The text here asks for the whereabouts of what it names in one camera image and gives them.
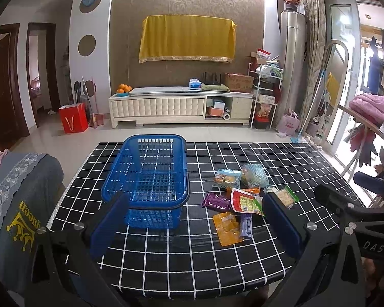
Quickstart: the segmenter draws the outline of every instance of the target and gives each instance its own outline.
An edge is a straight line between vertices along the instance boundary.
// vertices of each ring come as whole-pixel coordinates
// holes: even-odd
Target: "patterned wall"
[[[236,54],[232,63],[151,61],[140,64],[142,21],[150,15],[202,15],[232,19]],[[247,73],[251,51],[263,45],[264,0],[112,0],[109,30],[111,92],[132,87],[187,85],[209,73]]]

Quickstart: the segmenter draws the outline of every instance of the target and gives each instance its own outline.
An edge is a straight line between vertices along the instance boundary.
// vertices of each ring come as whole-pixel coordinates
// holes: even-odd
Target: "door frame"
[[[17,43],[20,23],[0,25],[0,35],[10,34],[10,44],[8,52],[8,66],[10,78],[10,91],[14,112],[17,119],[18,137],[27,137],[30,135],[24,116],[23,106],[21,104],[20,89],[18,85],[17,73]]]
[[[350,81],[348,85],[348,92],[346,96],[346,102],[344,103],[344,106],[347,107],[348,103],[355,97],[355,94],[357,92],[358,88],[358,75],[359,75],[359,68],[360,68],[360,57],[361,57],[361,35],[360,35],[360,18],[357,8],[357,1],[356,0],[324,0],[325,8],[326,8],[326,38],[330,38],[332,36],[332,28],[331,28],[331,12],[330,12],[330,6],[331,5],[349,5],[351,7],[351,15],[352,15],[352,24],[355,24],[355,26],[358,26],[358,36],[355,36],[355,31],[353,31],[353,36],[355,40],[354,44],[354,50],[353,50],[353,57],[351,62],[351,69],[348,69],[348,73],[350,73]],[[335,153],[337,151],[337,148],[339,147],[339,144],[343,138],[344,132],[346,131],[348,120],[350,119],[350,116],[341,111],[341,117],[340,122],[336,131],[336,134],[333,138],[333,143],[330,145],[327,145],[327,150],[335,156]]]
[[[50,95],[51,109],[55,112],[60,108],[60,96],[58,93],[57,85],[57,72],[56,72],[56,24],[55,23],[29,23],[27,28],[27,40],[26,40],[26,69],[27,69],[27,81],[29,85],[30,102],[33,107],[33,96],[31,93],[31,80],[30,80],[30,66],[29,66],[29,42],[30,32],[44,30],[45,36],[45,66],[47,69],[47,84],[48,92]],[[39,127],[37,114],[33,109],[34,120],[37,127]]]

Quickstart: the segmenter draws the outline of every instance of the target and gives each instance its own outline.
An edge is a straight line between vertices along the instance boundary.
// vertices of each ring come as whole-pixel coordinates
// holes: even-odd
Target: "screw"
[[[354,233],[354,230],[351,228],[351,227],[346,227],[344,229],[344,231],[348,234],[348,235],[352,235]]]
[[[41,226],[37,229],[37,234],[42,235],[42,234],[46,233],[46,231],[47,231],[47,227]]]
[[[311,221],[309,221],[307,224],[306,224],[306,227],[310,230],[310,231],[315,231],[317,230],[317,224],[316,223],[313,223]]]
[[[82,229],[84,229],[84,227],[85,227],[84,223],[82,223],[80,221],[78,223],[74,224],[74,229],[76,231],[81,231]]]

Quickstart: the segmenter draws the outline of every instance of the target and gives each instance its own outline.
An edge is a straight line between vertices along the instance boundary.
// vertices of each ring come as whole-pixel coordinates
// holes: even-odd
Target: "curtain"
[[[326,45],[326,9],[324,0],[304,0],[307,19],[307,80],[306,94],[300,113],[301,124],[307,117],[313,100]]]

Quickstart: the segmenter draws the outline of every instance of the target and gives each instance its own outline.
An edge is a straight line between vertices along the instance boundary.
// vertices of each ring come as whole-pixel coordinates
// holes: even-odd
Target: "tufted cabinet front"
[[[145,98],[111,101],[114,118],[153,116],[203,116],[203,98]]]

